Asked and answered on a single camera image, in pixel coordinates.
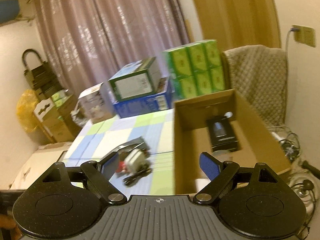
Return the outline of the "person left hand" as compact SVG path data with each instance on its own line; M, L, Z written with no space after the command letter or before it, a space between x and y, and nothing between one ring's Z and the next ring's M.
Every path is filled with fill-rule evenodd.
M0 228L5 230L12 230L16 228L16 223L11 217L0 214Z

